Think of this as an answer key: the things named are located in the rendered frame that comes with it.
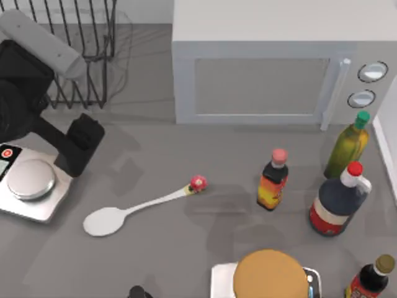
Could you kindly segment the silver kitchen scale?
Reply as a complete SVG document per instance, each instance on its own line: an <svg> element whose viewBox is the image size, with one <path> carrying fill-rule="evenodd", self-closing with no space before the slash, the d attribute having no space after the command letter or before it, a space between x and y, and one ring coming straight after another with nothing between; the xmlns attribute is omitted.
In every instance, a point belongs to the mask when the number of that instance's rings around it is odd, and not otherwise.
<svg viewBox="0 0 397 298"><path fill-rule="evenodd" d="M0 144L0 212L47 223L73 180L52 155Z"/></svg>

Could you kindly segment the white spoon with strawberry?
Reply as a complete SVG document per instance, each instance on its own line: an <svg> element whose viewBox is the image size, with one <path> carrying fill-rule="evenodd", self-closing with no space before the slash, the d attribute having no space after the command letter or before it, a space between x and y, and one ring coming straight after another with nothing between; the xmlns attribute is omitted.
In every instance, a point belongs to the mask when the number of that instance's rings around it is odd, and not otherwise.
<svg viewBox="0 0 397 298"><path fill-rule="evenodd" d="M206 177L202 175L193 176L188 185L166 196L159 197L127 209L119 209L117 207L104 207L98 209L84 219L83 229L92 237L105 237L112 235L122 228L126 218L132 213L154 205L200 193L205 190L207 186L208 181Z"/></svg>

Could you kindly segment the black bottle top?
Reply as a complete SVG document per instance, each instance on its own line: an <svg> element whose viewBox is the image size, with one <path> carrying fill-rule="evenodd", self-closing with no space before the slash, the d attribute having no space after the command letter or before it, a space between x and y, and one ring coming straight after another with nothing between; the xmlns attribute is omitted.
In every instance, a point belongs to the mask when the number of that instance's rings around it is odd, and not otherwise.
<svg viewBox="0 0 397 298"><path fill-rule="evenodd" d="M153 296L146 292L142 286L133 286L129 290L127 298L153 298Z"/></svg>

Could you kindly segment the microwave oven door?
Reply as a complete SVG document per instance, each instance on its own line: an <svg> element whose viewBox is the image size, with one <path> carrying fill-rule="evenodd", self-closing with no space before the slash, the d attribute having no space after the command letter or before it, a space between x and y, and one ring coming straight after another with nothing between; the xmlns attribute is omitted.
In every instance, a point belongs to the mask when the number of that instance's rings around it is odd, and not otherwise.
<svg viewBox="0 0 397 298"><path fill-rule="evenodd" d="M344 74L331 43L175 41L179 124L319 124Z"/></svg>

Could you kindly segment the dark bottle with pink cap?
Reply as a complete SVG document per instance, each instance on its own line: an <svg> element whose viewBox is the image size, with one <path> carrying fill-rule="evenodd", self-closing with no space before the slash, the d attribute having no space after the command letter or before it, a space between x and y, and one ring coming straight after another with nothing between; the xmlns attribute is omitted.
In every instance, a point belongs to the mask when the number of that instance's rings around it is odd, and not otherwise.
<svg viewBox="0 0 397 298"><path fill-rule="evenodd" d="M272 158L262 171L257 190L257 203L269 211L274 210L282 201L283 189L288 179L287 158L287 150L273 149Z"/></svg>

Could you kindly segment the white kitchen scale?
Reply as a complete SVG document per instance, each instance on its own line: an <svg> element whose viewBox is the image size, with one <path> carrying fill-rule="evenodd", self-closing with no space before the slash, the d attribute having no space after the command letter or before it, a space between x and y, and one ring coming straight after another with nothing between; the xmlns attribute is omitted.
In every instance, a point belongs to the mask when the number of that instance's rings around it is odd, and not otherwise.
<svg viewBox="0 0 397 298"><path fill-rule="evenodd" d="M217 264L211 270L210 298L235 298L233 276L237 263ZM322 298L322 285L319 272L303 267L309 284L308 298Z"/></svg>

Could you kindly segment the pale microwave oven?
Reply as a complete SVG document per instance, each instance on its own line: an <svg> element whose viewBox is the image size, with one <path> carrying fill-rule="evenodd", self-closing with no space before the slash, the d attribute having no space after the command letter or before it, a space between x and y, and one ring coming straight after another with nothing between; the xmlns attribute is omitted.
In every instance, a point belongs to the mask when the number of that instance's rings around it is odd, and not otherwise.
<svg viewBox="0 0 397 298"><path fill-rule="evenodd" d="M331 43L351 65L331 124L349 124L359 111L376 115L397 86L397 0L175 0L175 41L264 41ZM358 79L368 63L387 64L374 83ZM371 90L370 106L354 109L352 93Z"/></svg>

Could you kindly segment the brown round bread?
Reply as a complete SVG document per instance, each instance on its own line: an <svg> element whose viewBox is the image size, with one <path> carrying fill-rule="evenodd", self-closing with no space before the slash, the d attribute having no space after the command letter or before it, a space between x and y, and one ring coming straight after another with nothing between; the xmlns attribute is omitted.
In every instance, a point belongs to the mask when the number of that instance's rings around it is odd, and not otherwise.
<svg viewBox="0 0 397 298"><path fill-rule="evenodd" d="M308 288L302 265L278 250L246 255L233 275L235 298L308 298Z"/></svg>

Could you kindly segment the large dark bottle red cap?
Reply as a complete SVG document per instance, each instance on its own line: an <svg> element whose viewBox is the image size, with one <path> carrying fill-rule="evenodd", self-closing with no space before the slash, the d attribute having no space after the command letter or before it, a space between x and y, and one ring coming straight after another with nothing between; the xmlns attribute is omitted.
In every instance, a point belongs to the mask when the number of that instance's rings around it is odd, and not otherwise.
<svg viewBox="0 0 397 298"><path fill-rule="evenodd" d="M372 184L363 171L361 162L352 161L338 178L322 183L309 210L310 224L320 235L341 234L365 202Z"/></svg>

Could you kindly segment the green bottle with green cap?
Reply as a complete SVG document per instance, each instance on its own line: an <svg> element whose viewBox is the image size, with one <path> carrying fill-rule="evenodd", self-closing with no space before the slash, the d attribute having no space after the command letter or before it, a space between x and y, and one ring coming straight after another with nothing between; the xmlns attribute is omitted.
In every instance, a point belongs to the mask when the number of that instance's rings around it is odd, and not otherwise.
<svg viewBox="0 0 397 298"><path fill-rule="evenodd" d="M325 178L338 178L351 161L359 161L369 140L365 128L369 120L370 114L360 111L354 123L339 134L324 170Z"/></svg>

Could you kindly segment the small microwave knob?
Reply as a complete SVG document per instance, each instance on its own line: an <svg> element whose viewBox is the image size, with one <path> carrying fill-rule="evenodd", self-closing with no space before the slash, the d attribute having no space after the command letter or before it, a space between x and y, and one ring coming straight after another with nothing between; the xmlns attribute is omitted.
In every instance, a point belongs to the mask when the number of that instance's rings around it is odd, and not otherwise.
<svg viewBox="0 0 397 298"><path fill-rule="evenodd" d="M351 108L361 109L370 106L376 98L376 94L368 89L352 93L348 99L347 103Z"/></svg>

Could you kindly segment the large microwave knob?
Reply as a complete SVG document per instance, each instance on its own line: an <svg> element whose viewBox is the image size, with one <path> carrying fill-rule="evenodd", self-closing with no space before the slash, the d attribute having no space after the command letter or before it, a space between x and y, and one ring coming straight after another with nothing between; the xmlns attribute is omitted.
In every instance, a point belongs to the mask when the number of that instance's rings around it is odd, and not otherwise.
<svg viewBox="0 0 397 298"><path fill-rule="evenodd" d="M374 83L385 77L387 72L387 64L382 61L376 61L363 65L359 69L357 76L361 82Z"/></svg>

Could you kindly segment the dark bottle with olive cap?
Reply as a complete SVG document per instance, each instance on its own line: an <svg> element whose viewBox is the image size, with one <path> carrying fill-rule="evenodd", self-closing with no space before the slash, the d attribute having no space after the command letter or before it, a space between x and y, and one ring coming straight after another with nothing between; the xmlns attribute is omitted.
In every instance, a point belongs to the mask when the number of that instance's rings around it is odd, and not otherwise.
<svg viewBox="0 0 397 298"><path fill-rule="evenodd" d="M380 255L374 263L366 264L346 287L344 298L378 298L387 287L388 276L395 264L394 257L389 254Z"/></svg>

